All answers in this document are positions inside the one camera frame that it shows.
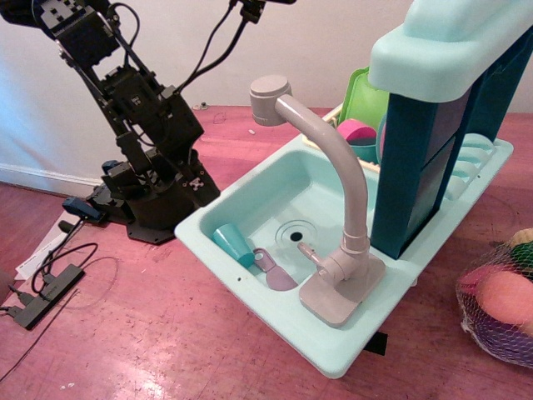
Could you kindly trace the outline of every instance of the power strip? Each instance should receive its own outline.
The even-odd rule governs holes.
[[[9,314],[21,327],[33,329],[48,312],[83,278],[85,272],[74,264],[69,264],[25,308],[12,307]]]

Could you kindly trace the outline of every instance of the sink drain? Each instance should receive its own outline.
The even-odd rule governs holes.
[[[316,239],[316,228],[302,220],[289,221],[281,225],[276,232],[276,243],[294,247],[299,242],[313,243]]]

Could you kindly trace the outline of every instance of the teal cup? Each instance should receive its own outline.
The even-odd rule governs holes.
[[[363,161],[377,164],[376,143],[357,146],[352,144],[351,150]]]
[[[212,234],[212,239],[218,247],[232,256],[243,267],[249,268],[254,263],[254,253],[235,224],[222,225]]]

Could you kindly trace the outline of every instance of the white wall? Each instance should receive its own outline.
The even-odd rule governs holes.
[[[159,82],[178,85],[196,65],[226,0],[129,0],[142,26],[135,45]],[[255,78],[283,73],[310,107],[341,103],[353,70],[368,65],[373,43],[403,22],[411,0],[299,0],[270,3],[248,24],[233,54],[198,78],[183,95],[192,106],[248,104]],[[240,17],[220,29],[207,61],[223,52]],[[122,32],[133,20],[121,11]],[[121,158],[114,135],[79,76],[37,29],[0,21],[0,181],[79,196],[99,182],[100,165]],[[107,72],[121,57],[107,60]],[[528,66],[511,111],[533,112]]]

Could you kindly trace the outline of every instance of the mesh bag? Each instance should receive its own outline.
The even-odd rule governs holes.
[[[472,263],[456,293],[461,326],[483,350],[533,368],[533,228]]]

